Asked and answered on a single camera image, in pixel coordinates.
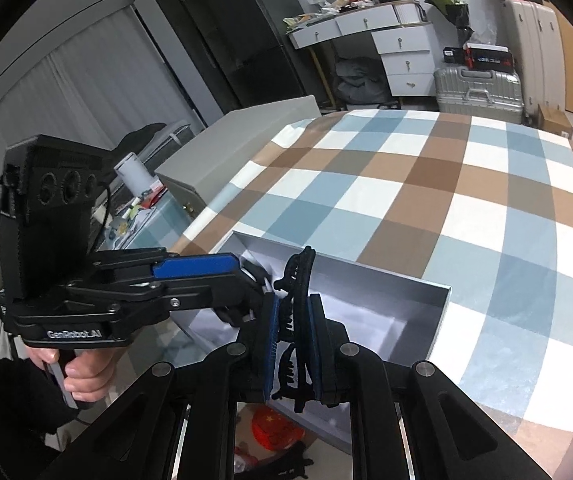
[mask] silver suitcase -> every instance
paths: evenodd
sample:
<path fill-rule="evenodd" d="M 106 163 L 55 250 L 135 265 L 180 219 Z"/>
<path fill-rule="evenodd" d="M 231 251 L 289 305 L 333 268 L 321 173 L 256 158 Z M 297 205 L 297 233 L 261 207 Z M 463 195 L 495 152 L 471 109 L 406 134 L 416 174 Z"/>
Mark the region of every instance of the silver suitcase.
<path fill-rule="evenodd" d="M 517 74 L 450 66 L 435 71 L 435 89 L 441 112 L 522 122 L 524 100 Z"/>

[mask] screw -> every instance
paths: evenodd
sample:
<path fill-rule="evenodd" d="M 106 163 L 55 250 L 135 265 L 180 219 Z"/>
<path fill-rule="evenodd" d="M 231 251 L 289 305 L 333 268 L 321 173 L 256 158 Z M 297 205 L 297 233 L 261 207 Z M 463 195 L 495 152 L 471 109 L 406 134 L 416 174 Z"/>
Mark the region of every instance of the screw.
<path fill-rule="evenodd" d="M 151 372 L 156 377 L 164 377 L 170 374 L 173 367 L 168 363 L 156 363 L 151 368 Z"/>
<path fill-rule="evenodd" d="M 435 373 L 435 367 L 428 361 L 422 361 L 421 363 L 417 363 L 415 371 L 423 377 L 430 377 Z"/>
<path fill-rule="evenodd" d="M 244 352 L 246 352 L 246 346 L 244 346 L 242 343 L 231 343 L 226 347 L 226 351 L 229 355 L 242 355 Z"/>
<path fill-rule="evenodd" d="M 344 343 L 340 348 L 339 351 L 342 352 L 344 355 L 348 355 L 352 357 L 354 355 L 359 354 L 360 348 L 355 343 Z"/>

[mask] blue gripper pad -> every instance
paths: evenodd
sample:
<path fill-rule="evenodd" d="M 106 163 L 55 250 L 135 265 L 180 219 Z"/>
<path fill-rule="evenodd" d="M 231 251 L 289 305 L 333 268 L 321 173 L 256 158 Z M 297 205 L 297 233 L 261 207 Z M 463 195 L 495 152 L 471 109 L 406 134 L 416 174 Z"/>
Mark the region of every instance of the blue gripper pad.
<path fill-rule="evenodd" d="M 313 316 L 313 305 L 311 303 L 311 297 L 306 299 L 306 318 L 307 318 L 307 331 L 303 331 L 303 334 L 308 335 L 307 342 L 307 357 L 306 364 L 311 377 L 311 383 L 313 383 L 313 392 L 315 393 L 315 399 L 320 400 L 322 397 L 322 377 L 321 377 L 321 365 L 319 361 L 319 343 L 317 341 L 317 332 L 315 328 L 315 318 Z"/>
<path fill-rule="evenodd" d="M 234 270 L 240 270 L 240 261 L 234 254 L 201 254 L 169 258 L 153 267 L 153 276 L 157 280 L 170 280 L 227 274 Z"/>
<path fill-rule="evenodd" d="M 269 307 L 268 312 L 263 312 L 262 316 L 266 315 L 268 319 L 263 319 L 260 330 L 266 334 L 263 348 L 263 373 L 264 373 L 264 397 L 268 400 L 271 396 L 273 389 L 273 378 L 276 370 L 276 358 L 278 355 L 278 335 L 280 332 L 279 326 L 279 312 L 280 312 L 280 298 L 272 294 L 273 301 L 271 305 L 265 304 L 264 308 Z"/>

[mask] white desk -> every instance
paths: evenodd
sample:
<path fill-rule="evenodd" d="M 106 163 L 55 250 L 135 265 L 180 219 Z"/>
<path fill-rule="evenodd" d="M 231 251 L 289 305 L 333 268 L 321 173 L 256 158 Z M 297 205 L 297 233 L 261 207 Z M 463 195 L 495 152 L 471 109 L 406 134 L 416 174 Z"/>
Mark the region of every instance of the white desk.
<path fill-rule="evenodd" d="M 295 30 L 295 48 L 304 48 L 351 34 L 372 35 L 393 96 L 434 96 L 433 72 L 442 52 L 430 22 L 417 21 L 417 2 L 395 2 L 339 14 Z"/>

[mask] white vertical blind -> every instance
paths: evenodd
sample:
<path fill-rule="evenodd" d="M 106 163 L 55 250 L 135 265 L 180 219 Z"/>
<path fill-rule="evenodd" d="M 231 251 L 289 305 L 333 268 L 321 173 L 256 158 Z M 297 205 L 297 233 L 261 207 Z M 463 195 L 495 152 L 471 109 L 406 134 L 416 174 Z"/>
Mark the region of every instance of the white vertical blind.
<path fill-rule="evenodd" d="M 113 148 L 151 123 L 201 123 L 128 7 L 48 54 L 0 101 L 0 172 L 7 146 L 36 134 Z"/>

